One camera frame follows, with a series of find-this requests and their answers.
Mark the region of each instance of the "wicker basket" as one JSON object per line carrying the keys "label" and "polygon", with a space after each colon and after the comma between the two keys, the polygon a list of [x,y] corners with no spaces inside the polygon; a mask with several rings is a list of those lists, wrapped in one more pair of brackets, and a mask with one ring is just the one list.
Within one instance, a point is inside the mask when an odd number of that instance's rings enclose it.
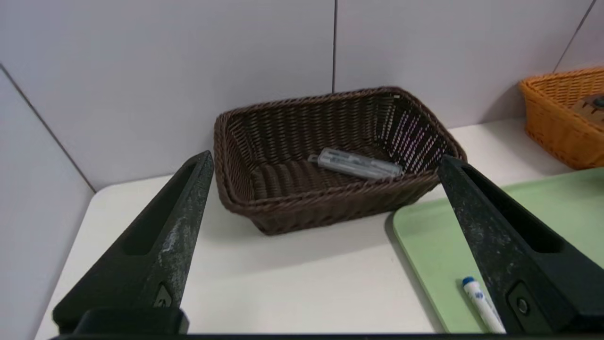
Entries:
{"label": "wicker basket", "polygon": [[579,99],[604,92],[604,68],[531,77],[520,89],[533,140],[573,169],[604,166],[604,129],[571,110]]}
{"label": "wicker basket", "polygon": [[[307,161],[326,147],[398,163],[404,174],[364,180]],[[214,127],[214,153],[220,200],[267,235],[414,203],[438,184],[444,154],[466,158],[433,113],[395,87],[223,113]]]}

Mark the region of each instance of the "green tray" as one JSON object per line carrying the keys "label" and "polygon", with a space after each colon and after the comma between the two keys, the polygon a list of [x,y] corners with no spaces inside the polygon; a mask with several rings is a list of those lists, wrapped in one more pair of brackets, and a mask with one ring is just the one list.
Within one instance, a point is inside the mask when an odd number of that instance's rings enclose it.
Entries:
{"label": "green tray", "polygon": [[[503,188],[586,256],[604,267],[604,168],[571,172]],[[399,209],[394,233],[443,327],[486,332],[469,305],[461,279],[474,276],[486,291],[447,199]]]}

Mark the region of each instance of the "white table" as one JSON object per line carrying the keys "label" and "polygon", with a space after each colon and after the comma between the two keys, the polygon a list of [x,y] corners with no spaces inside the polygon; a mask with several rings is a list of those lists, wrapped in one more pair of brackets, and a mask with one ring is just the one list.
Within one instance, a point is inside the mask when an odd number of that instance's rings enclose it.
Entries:
{"label": "white table", "polygon": [[[569,168],[524,134],[523,120],[451,130],[498,185]],[[37,340],[57,334],[52,308],[167,182],[110,186],[88,207]],[[444,197],[441,186],[420,201]],[[390,233],[391,214],[277,237],[228,212],[213,183],[181,308],[190,333],[434,332],[441,325]]]}

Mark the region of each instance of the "orange wicker basket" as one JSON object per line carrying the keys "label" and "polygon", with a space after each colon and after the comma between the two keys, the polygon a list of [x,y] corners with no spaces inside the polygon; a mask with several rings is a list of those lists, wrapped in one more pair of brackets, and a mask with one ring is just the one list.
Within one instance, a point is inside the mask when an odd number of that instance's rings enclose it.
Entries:
{"label": "orange wicker basket", "polygon": [[579,99],[604,92],[604,68],[530,77],[520,89],[533,140],[573,169],[604,166],[604,128],[571,110]]}

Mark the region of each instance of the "white marker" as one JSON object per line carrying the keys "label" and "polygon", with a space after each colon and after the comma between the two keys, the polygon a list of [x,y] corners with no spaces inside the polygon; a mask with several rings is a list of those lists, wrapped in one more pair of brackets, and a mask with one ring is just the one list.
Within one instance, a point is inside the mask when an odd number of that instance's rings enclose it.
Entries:
{"label": "white marker", "polygon": [[493,333],[505,333],[506,329],[503,328],[503,325],[501,324],[499,314],[497,314],[495,308],[487,300],[487,297],[480,289],[480,283],[475,281],[473,277],[468,276],[467,278],[463,279],[461,285],[463,286],[463,290],[466,291],[467,296],[472,301],[472,304],[476,306],[480,317],[483,319],[490,331]]}

